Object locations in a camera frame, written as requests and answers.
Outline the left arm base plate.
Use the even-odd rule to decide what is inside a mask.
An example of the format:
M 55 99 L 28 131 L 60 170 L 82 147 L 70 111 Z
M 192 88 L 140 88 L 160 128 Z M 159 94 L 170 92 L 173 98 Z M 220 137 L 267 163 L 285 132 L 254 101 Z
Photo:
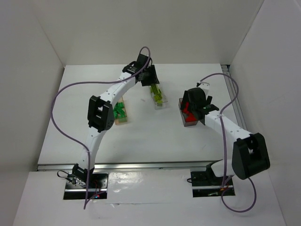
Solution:
M 65 179 L 64 200 L 85 200 L 86 185 L 84 182 L 76 179 L 71 173 L 59 170 L 59 178 Z M 102 200 L 107 199 L 108 173 L 96 173 L 90 177 L 87 199 Z

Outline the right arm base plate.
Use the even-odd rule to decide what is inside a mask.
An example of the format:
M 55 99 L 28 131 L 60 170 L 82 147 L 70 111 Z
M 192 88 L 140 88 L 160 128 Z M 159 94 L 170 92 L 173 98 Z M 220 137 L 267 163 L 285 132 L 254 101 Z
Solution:
M 221 196 L 224 191 L 226 191 L 225 196 L 235 196 L 232 180 L 222 188 L 222 177 L 216 177 L 214 174 L 210 175 L 205 171 L 192 171 L 187 182 L 192 186 L 193 198 L 217 197 Z

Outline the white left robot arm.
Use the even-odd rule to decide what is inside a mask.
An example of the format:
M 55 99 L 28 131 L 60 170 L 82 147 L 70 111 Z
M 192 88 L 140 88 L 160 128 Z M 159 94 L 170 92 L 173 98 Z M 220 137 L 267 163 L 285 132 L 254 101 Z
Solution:
M 139 54 L 136 61 L 122 70 L 117 83 L 99 96 L 91 96 L 88 105 L 88 135 L 81 159 L 72 168 L 72 175 L 83 187 L 87 187 L 94 170 L 95 158 L 102 138 L 114 124 L 113 108 L 121 97 L 136 83 L 151 77 L 151 57 Z

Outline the red lego brick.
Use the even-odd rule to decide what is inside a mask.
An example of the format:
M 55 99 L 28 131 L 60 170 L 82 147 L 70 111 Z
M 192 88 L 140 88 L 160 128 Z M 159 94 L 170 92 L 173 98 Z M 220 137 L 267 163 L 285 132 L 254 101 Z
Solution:
M 182 105 L 181 105 L 181 111 L 185 114 L 189 114 L 190 113 L 190 104 L 189 102 L 182 102 Z
M 195 122 L 195 121 L 197 121 L 197 119 L 195 118 L 195 116 L 191 112 L 189 114 L 183 113 L 183 115 L 184 115 L 185 122 Z

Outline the green sloped lego brick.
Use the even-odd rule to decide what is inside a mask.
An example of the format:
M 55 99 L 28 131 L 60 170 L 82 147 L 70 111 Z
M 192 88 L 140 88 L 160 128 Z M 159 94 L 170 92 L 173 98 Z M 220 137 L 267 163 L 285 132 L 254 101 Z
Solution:
M 121 111 L 123 108 L 124 108 L 124 103 L 123 102 L 117 102 L 114 109 L 116 111 Z

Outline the green four-stud lego brick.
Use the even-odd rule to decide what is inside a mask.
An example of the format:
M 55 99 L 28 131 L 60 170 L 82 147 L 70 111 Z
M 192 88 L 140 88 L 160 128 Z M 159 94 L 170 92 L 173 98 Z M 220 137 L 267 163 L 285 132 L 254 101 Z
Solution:
M 126 112 L 123 109 L 121 111 L 116 111 L 115 109 L 113 109 L 113 113 L 114 113 L 114 118 L 115 119 L 126 117 Z

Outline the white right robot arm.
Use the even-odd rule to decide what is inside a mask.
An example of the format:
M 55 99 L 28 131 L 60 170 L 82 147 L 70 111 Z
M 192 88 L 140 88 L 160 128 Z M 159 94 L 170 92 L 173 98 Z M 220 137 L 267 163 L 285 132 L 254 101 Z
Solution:
M 223 163 L 213 163 L 217 177 L 237 176 L 248 179 L 270 168 L 266 141 L 261 133 L 251 132 L 231 121 L 211 103 L 212 97 L 200 87 L 184 92 L 181 111 L 221 135 L 224 145 Z

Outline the lime lego brick small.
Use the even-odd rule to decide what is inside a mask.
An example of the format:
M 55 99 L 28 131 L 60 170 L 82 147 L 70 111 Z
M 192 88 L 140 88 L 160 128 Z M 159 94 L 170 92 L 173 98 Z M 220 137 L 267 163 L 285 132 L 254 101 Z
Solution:
M 151 92 L 154 95 L 160 95 L 161 94 L 161 91 L 160 91 L 160 89 L 158 88 L 158 86 L 156 84 L 151 85 Z

